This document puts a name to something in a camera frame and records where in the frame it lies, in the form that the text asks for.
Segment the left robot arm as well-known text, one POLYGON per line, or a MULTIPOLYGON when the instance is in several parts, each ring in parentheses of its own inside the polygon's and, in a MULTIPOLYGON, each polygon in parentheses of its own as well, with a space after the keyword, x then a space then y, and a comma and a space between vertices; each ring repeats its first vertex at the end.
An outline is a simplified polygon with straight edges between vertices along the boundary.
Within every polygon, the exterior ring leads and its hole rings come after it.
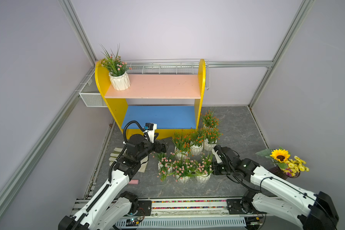
POLYGON ((138 197, 130 192, 121 192, 141 168, 141 161, 152 152, 166 152, 165 143, 157 141, 157 124, 141 126, 132 120, 129 127, 136 124, 141 134, 126 136, 123 130, 124 147, 111 164, 108 179, 97 193, 73 217, 65 216, 58 224, 60 230, 110 230, 123 216, 138 210, 138 197))

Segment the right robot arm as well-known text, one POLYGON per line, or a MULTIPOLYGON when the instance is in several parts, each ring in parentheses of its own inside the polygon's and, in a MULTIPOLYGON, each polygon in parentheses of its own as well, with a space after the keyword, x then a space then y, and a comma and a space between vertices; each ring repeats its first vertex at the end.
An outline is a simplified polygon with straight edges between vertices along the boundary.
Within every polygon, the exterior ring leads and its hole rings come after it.
POLYGON ((240 159, 237 152, 217 145, 211 151, 215 156, 214 175, 226 175, 247 188, 241 198, 240 209, 270 214, 291 222, 303 230, 335 230, 339 215, 331 197, 293 185, 257 162, 240 159))

